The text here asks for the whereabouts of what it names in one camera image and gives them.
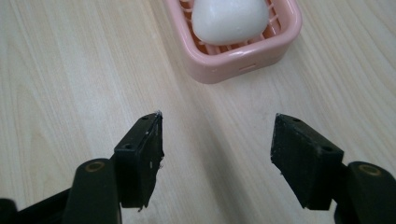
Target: wooden table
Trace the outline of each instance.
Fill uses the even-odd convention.
[[[0,197],[19,209],[109,158],[163,112],[163,168],[124,223],[333,223],[302,209],[270,161],[276,113],[396,174],[396,2],[299,0],[303,29],[277,64],[219,84],[187,75],[161,0],[0,6]]]

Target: light wood surface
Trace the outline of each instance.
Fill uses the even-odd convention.
[[[0,4],[0,197],[19,209],[109,158],[163,112],[163,168],[124,223],[333,223],[302,209],[270,161],[276,113],[396,175],[396,1],[299,0],[277,64],[205,85],[187,75],[161,0]]]

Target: pink plastic tray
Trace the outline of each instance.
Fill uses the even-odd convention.
[[[270,20],[265,31],[244,43],[212,46],[192,31],[193,0],[164,0],[169,19],[182,46],[189,74],[202,83],[217,83],[230,77],[277,63],[300,33],[302,17],[295,0],[267,2]]]

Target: table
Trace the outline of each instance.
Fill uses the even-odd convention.
[[[333,223],[302,209],[270,161],[276,113],[396,174],[396,2],[299,0],[277,64],[191,77],[161,0],[1,1],[0,197],[19,209],[70,188],[135,121],[163,112],[163,168],[123,223]]]

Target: white soap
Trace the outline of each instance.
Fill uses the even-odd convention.
[[[192,30],[212,45],[240,43],[261,34],[268,23],[265,0],[195,0]]]

